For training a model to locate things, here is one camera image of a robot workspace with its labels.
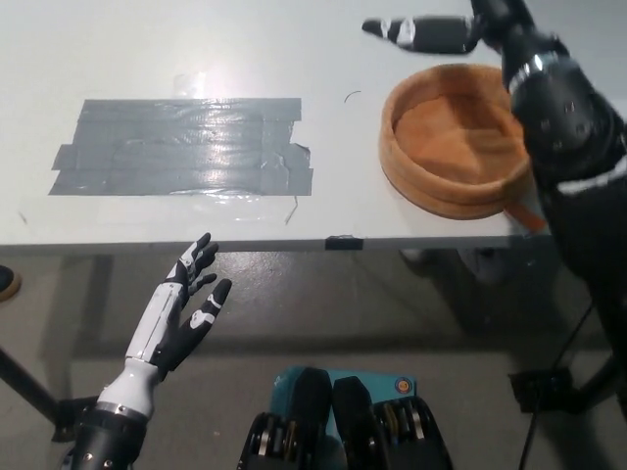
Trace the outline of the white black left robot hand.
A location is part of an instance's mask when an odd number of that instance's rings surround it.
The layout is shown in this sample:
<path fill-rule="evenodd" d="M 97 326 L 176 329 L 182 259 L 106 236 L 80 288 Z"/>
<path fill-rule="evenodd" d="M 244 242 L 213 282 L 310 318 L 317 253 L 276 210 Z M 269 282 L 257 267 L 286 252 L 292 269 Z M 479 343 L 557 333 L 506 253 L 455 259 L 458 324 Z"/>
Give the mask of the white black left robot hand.
<path fill-rule="evenodd" d="M 192 243 L 157 285 L 126 350 L 126 357 L 157 368 L 161 378 L 175 370 L 211 331 L 232 287 L 206 270 L 218 244 L 209 233 Z M 185 321 L 180 314 L 204 286 L 215 282 L 209 296 Z"/>

